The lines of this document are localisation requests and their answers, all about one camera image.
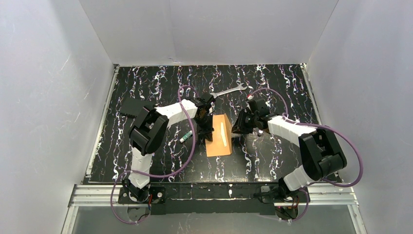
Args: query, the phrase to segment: table surface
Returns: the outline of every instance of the table surface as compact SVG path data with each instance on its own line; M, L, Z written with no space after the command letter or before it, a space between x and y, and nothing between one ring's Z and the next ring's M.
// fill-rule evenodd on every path
M124 170L130 169L129 131L133 118L119 113L126 97L152 101L156 106L177 102L180 85L195 87L201 93L219 92L248 85L245 91L223 95L216 100L215 114L227 114L232 124L245 107L246 96L258 88L279 92L287 102L289 117L300 122L317 123L299 64L219 65L219 66L149 66L121 67L117 75L104 127L88 183L113 183ZM283 112L283 103L272 93L260 94L274 113ZM189 156L192 139L179 139L190 130L188 121L170 126L165 141L152 157L151 174L166 175L180 168ZM179 174L162 182L254 182L277 181L301 165L300 150L276 135L257 133L232 138L232 154L207 157L205 143L197 139L189 165Z

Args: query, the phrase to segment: marker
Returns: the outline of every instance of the marker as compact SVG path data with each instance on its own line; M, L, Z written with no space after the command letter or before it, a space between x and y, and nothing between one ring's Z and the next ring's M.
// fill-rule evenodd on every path
M188 140L192 136L192 130L185 134L181 139L179 139L180 143L184 143L184 141Z

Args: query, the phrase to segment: white wall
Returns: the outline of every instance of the white wall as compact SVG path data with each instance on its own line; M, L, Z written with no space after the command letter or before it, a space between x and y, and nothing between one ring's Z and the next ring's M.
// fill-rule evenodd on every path
M78 1L0 3L1 233L60 233L113 65Z
M337 0L80 0L121 65L307 62Z
M340 0L308 63L324 124L360 149L355 192L369 233L412 233L413 4ZM346 147L346 181L358 173Z

